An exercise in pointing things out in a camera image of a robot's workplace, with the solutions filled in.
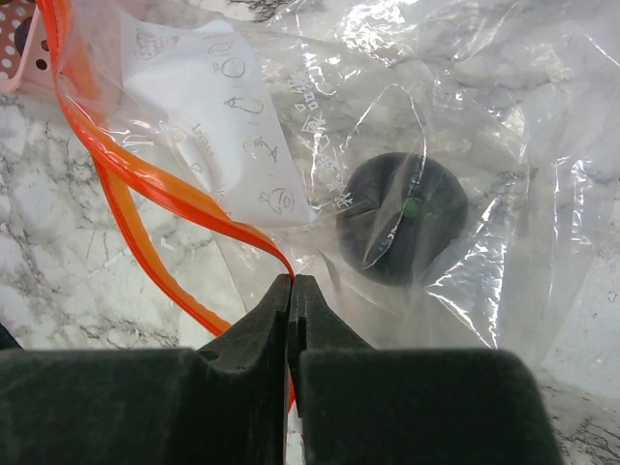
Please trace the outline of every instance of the white marble countertop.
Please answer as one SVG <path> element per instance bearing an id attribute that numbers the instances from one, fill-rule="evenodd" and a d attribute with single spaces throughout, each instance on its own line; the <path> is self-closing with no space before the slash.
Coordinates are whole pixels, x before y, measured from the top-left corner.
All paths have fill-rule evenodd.
<path id="1" fill-rule="evenodd" d="M 186 288 L 223 317 L 240 318 L 210 233 L 144 200 L 140 212 L 163 253 L 183 251 L 172 271 L 183 269 Z M 620 463 L 620 200 L 605 235 L 539 374 L 572 464 Z M 0 322 L 28 349 L 199 347 L 210 339 L 132 258 L 90 155 L 58 108 L 26 97 L 0 98 Z"/>

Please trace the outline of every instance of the orange zip strip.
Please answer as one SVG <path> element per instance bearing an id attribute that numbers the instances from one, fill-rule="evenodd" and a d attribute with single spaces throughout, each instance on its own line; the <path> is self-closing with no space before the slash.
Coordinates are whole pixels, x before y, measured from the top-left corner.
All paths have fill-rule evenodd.
<path id="1" fill-rule="evenodd" d="M 148 237 L 129 187 L 178 216 L 264 250 L 282 262 L 291 277 L 295 277 L 291 265 L 265 234 L 231 220 L 207 194 L 124 150 L 99 129 L 106 127 L 106 119 L 102 115 L 92 111 L 86 114 L 76 102 L 62 94 L 56 73 L 60 52 L 67 43 L 72 21 L 70 1 L 37 0 L 37 4 L 46 26 L 60 107 L 77 137 L 94 159 L 110 208 L 130 250 L 148 276 L 170 299 L 211 333 L 220 335 L 230 324 L 183 291 L 166 270 Z M 90 101 L 98 101 L 99 91 L 85 47 L 77 46 L 72 50 L 71 57 L 63 59 L 71 60 L 63 62 L 63 76 L 71 81 L 77 93 Z"/>

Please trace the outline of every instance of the clear plastic bag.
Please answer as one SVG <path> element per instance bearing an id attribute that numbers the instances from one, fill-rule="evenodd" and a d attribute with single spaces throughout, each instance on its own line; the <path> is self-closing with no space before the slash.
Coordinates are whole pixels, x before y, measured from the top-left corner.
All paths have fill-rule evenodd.
<path id="1" fill-rule="evenodd" d="M 475 232 L 433 264 L 424 303 L 410 304 L 418 311 L 399 322 L 400 341 L 466 342 L 444 332 L 444 307 L 485 345 L 538 363 L 610 219 L 618 179 L 618 5 L 349 0 L 317 6 L 295 1 L 268 27 L 344 44 L 393 69 L 412 95 L 429 102 L 429 156 L 459 150 L 476 156 L 492 149 L 493 140 L 518 166 L 493 165 L 495 155 L 482 155 L 505 182 L 492 182 L 489 190 L 477 180 L 477 195 L 491 201 L 475 215 Z M 426 303 L 432 308 L 420 310 Z M 420 324 L 428 326 L 416 330 Z"/>
<path id="2" fill-rule="evenodd" d="M 618 178 L 605 50 L 620 42 L 597 36 L 613 31 L 598 15 L 568 0 L 527 24 L 513 16 L 527 1 L 348 1 L 328 24 L 306 0 L 264 25 L 175 0 L 60 3 L 74 129 L 132 188 L 215 231 L 246 308 L 283 271 L 274 256 L 378 347 L 544 355 Z"/>

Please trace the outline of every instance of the ziplock bag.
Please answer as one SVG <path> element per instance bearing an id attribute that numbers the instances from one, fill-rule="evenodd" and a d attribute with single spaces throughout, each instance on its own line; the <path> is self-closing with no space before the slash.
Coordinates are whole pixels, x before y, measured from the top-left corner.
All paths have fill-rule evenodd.
<path id="1" fill-rule="evenodd" d="M 493 201 L 477 215 L 476 232 L 433 264 L 422 284 L 433 308 L 418 306 L 400 322 L 403 336 L 424 326 L 420 344 L 462 341 L 445 333 L 449 310 L 484 345 L 537 364 L 611 216 L 619 168 L 617 2 L 327 0 L 318 7 L 294 1 L 267 27 L 340 43 L 393 69 L 429 102 L 430 156 L 474 155 L 488 138 L 519 166 L 488 165 L 506 182 L 477 191 Z M 506 190 L 511 182 L 521 187 Z"/>
<path id="2" fill-rule="evenodd" d="M 423 15 L 382 13 L 403 5 Z M 561 318 L 546 315 L 541 299 L 549 283 L 575 284 L 548 258 L 588 257 L 590 231 L 612 199 L 613 170 L 594 156 L 590 130 L 615 137 L 606 116 L 617 91 L 596 100 L 605 117 L 576 131 L 568 115 L 589 109 L 600 87 L 581 81 L 570 98 L 553 81 L 529 96 L 540 123 L 526 130 L 525 107 L 504 113 L 485 100 L 512 102 L 511 92 L 488 95 L 495 83 L 477 67 L 435 66 L 439 44 L 421 34 L 426 22 L 405 27 L 460 14 L 457 4 L 433 5 L 353 5 L 345 31 L 370 31 L 390 44 L 382 54 L 346 35 L 327 42 L 291 22 L 237 23 L 174 0 L 41 2 L 61 107 L 93 154 L 121 231 L 146 272 L 209 330 L 227 323 L 171 278 L 129 188 L 215 232 L 246 308 L 286 267 L 313 274 L 330 305 L 376 346 L 543 354 Z M 291 12 L 296 27 L 305 24 L 300 9 Z M 507 17 L 478 24 L 466 13 L 470 34 L 476 25 L 503 31 Z M 513 31 L 455 47 L 484 57 Z M 420 44 L 427 55 L 414 52 Z M 416 59 L 397 66 L 405 55 Z"/>

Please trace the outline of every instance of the pink container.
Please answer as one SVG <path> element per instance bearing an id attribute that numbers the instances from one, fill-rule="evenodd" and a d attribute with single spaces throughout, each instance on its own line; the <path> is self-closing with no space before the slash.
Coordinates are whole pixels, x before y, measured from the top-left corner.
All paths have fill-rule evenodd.
<path id="1" fill-rule="evenodd" d="M 30 32 L 19 56 L 16 30 L 30 16 Z M 36 5 L 28 0 L 11 0 L 0 6 L 0 29 L 0 93 L 19 92 L 54 100 L 46 30 Z"/>

